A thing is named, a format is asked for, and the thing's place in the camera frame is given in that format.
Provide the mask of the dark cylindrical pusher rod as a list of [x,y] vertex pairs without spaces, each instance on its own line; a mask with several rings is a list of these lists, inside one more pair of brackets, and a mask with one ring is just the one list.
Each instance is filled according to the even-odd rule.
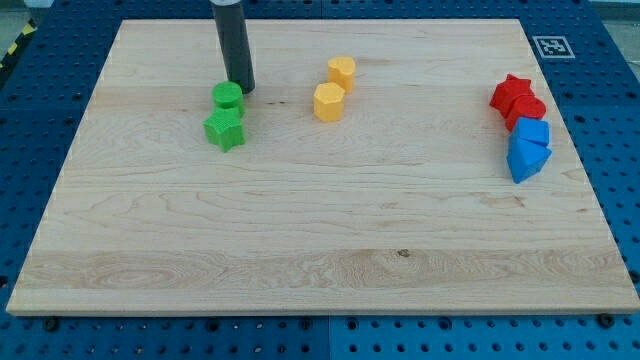
[[249,39],[241,0],[211,0],[219,44],[229,81],[243,94],[255,88]]

